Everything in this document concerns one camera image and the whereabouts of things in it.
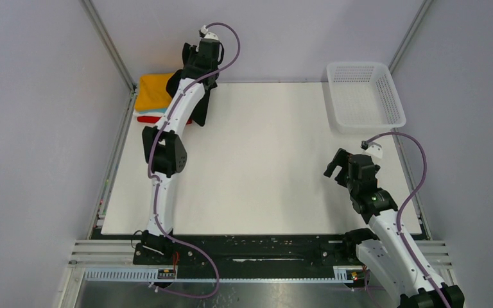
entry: white plastic basket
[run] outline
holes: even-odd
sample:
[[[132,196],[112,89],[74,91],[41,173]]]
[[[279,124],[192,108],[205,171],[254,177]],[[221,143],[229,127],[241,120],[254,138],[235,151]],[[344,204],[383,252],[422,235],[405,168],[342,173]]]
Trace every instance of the white plastic basket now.
[[[405,114],[386,65],[333,62],[328,83],[341,133],[381,133],[405,125]]]

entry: orange cloth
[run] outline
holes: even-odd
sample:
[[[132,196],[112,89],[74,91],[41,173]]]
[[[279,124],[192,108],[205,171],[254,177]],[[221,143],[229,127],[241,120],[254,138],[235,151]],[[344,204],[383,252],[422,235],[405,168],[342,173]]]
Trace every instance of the orange cloth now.
[[[173,73],[142,75],[135,110],[140,112],[169,107],[173,98],[167,93],[165,86],[172,75]]]

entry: white table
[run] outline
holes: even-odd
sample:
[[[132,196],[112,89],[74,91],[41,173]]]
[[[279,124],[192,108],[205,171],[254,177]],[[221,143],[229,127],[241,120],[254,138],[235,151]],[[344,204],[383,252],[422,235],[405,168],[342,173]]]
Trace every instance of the white table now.
[[[342,234],[365,227],[346,188],[322,173],[338,148],[361,153],[360,142],[371,135],[338,133],[327,116],[323,87],[219,84],[211,92],[205,127],[191,124],[184,131],[188,161],[178,174],[174,233]],[[129,127],[103,234],[146,228],[151,182],[143,127],[135,119]],[[384,149],[379,186],[400,205],[409,189],[394,140],[377,142]],[[412,203],[403,221],[411,233],[420,233]]]

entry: gray wall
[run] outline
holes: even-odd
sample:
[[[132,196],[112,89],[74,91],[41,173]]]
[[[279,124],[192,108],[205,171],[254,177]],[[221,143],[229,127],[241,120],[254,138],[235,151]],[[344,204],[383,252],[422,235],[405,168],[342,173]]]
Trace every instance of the gray wall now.
[[[493,1],[435,1],[394,74],[420,197],[469,307],[493,307]],[[418,150],[407,144],[420,175]]]
[[[128,91],[78,1],[0,0],[0,307],[49,307]]]
[[[320,81],[333,61],[389,64],[422,0],[93,0],[133,79],[182,67],[203,24],[231,25],[241,56],[221,81]],[[233,35],[215,27],[226,50]]]

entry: gray floor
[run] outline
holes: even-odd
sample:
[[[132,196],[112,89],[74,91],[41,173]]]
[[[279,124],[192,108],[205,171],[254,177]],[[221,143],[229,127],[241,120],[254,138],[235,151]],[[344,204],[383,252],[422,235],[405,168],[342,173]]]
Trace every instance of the gray floor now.
[[[156,294],[147,287],[137,282],[85,281],[76,307],[375,307],[365,291],[351,292],[339,284],[222,284],[219,293],[206,300]],[[206,294],[212,285],[176,283],[169,288]],[[386,291],[372,294],[381,307],[392,306]]]

